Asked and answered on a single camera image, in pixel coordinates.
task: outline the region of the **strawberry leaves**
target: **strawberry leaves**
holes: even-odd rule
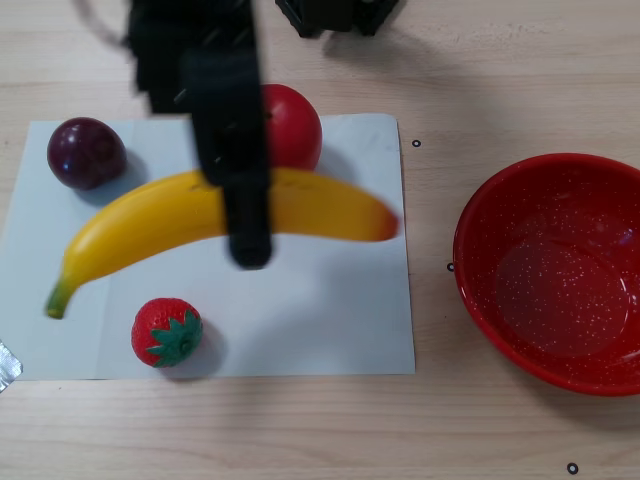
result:
[[[147,352],[160,359],[155,368],[173,367],[189,357],[202,340],[202,320],[190,310],[184,314],[184,323],[169,319],[169,330],[151,330],[151,335],[160,344],[147,348]]]

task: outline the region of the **foil wrapper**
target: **foil wrapper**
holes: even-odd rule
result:
[[[22,373],[22,363],[0,340],[0,393]]]

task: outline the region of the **plum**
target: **plum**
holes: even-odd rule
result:
[[[72,118],[53,132],[47,160],[64,185],[92,190],[124,173],[127,151],[109,126],[93,118]]]

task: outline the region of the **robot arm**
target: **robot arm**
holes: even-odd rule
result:
[[[265,112],[249,0],[132,0],[128,43],[154,113],[190,113],[200,167],[223,189],[239,266],[271,257]]]

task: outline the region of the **toy fruit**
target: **toy fruit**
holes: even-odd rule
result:
[[[67,187],[91,190],[124,173],[127,152],[109,126],[93,118],[73,118],[53,132],[47,160]]]
[[[286,168],[272,171],[274,233],[360,242],[393,238],[398,218],[385,204],[345,183]],[[222,191],[199,172],[144,185],[100,211],[72,240],[47,314],[62,318],[83,284],[186,243],[226,234]]]
[[[265,85],[262,91],[271,165],[315,170],[322,152],[322,125],[313,105],[284,85]]]
[[[136,315],[131,345],[138,358],[155,368],[173,367],[187,357],[202,340],[198,311],[184,300],[156,298]]]

